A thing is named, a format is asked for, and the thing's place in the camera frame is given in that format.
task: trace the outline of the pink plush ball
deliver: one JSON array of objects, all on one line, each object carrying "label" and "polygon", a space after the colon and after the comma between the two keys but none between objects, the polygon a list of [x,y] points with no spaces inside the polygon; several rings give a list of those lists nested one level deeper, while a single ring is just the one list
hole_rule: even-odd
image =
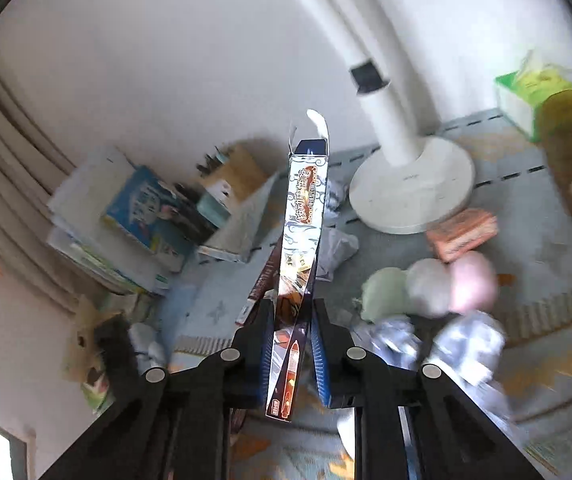
[{"label": "pink plush ball", "polygon": [[488,311],[499,296],[497,273],[481,253],[469,251],[450,264],[450,312]]}]

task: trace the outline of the snack package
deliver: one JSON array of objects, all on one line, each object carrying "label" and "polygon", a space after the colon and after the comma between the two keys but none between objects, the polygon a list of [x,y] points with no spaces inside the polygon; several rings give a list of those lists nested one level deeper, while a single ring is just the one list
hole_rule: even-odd
[{"label": "snack package", "polygon": [[499,232],[496,216],[483,209],[466,209],[426,232],[438,257],[445,263],[480,246]]},{"label": "snack package", "polygon": [[301,140],[290,155],[275,332],[266,416],[290,421],[292,401],[306,349],[322,232],[328,172],[328,131],[313,110],[320,139]]},{"label": "snack package", "polygon": [[373,352],[389,366],[415,370],[421,340],[407,316],[391,316],[375,324],[364,321],[351,329],[356,346]]}]

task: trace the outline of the green plush ball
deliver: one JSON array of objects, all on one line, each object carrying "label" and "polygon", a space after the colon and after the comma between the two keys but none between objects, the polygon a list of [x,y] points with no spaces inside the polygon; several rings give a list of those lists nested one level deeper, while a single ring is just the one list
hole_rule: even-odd
[{"label": "green plush ball", "polygon": [[361,319],[377,322],[386,317],[411,312],[406,292],[406,273],[397,267],[384,267],[361,285]]}]

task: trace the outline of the white plush ball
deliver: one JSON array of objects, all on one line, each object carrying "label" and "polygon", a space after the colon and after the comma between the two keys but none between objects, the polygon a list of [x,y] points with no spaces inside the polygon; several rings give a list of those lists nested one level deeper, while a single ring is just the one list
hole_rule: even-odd
[{"label": "white plush ball", "polygon": [[450,264],[452,277],[450,311],[488,311],[499,296],[497,273],[482,253],[469,251]]},{"label": "white plush ball", "polygon": [[439,260],[426,258],[406,271],[406,290],[413,312],[423,317],[442,317],[448,313],[451,298],[448,267]]}]

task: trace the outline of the brown cardboard box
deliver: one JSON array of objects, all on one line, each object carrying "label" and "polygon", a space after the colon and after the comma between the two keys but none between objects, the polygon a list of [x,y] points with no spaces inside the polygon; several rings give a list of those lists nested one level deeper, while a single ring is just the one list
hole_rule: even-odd
[{"label": "brown cardboard box", "polygon": [[85,383],[93,368],[103,370],[93,332],[95,328],[117,312],[99,312],[93,303],[81,296],[73,320],[73,330],[66,342],[64,352],[63,377],[68,381]]},{"label": "brown cardboard box", "polygon": [[241,146],[234,146],[226,164],[199,182],[229,213],[233,213],[266,179],[266,174],[257,166],[250,153]]}]

